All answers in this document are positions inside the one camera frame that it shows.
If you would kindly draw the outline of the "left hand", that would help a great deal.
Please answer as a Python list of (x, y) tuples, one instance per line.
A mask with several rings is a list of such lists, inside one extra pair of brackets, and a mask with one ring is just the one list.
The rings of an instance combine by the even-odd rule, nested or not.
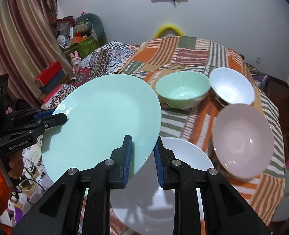
[(22, 176), (24, 163), (21, 151), (16, 152), (9, 157), (9, 167), (11, 168), (8, 172), (9, 177), (18, 179), (20, 176)]

